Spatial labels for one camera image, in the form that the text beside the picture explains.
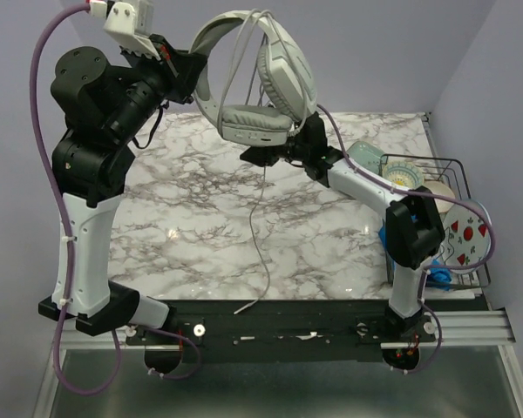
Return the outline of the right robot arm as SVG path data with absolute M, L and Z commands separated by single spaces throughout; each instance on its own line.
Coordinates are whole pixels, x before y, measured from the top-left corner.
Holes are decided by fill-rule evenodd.
M 266 115 L 248 113 L 230 138 L 247 146 L 242 160 L 260 167 L 280 159 L 297 161 L 312 180 L 360 201 L 382 218 L 385 251 L 396 265 L 384 332 L 392 340 L 405 340 L 424 311 L 426 261 L 445 238 L 432 196 L 424 187 L 413 190 L 394 185 L 357 164 L 344 146 L 329 145 L 318 113 L 300 130 L 292 126 L 290 118 L 269 108 Z

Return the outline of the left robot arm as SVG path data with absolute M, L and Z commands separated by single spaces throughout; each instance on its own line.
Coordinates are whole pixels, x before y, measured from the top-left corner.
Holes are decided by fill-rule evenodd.
M 112 224 L 135 157 L 138 131 L 170 103 L 189 104 L 207 56 L 174 49 L 152 36 L 156 57 L 126 53 L 127 66 L 83 46 L 57 62 L 51 95 L 65 115 L 66 133 L 51 155 L 61 199 L 59 269 L 53 293 L 38 311 L 74 319 L 80 332 L 100 335 L 126 325 L 146 327 L 158 344 L 176 331 L 174 309 L 107 277 Z

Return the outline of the grey over-ear headphones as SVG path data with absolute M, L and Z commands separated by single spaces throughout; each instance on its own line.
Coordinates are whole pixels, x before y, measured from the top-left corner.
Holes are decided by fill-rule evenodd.
M 194 99 L 202 115 L 227 142 L 253 147 L 284 145 L 300 133 L 316 111 L 317 89 L 300 46 L 269 10 L 232 10 L 218 15 L 200 29 L 189 51 L 209 57 L 231 30 L 237 28 L 243 32 L 247 24 L 264 32 L 255 71 L 270 105 L 225 104 L 244 55 L 237 47 L 233 50 L 221 99 L 217 101 L 212 95 L 208 69 L 199 75 Z

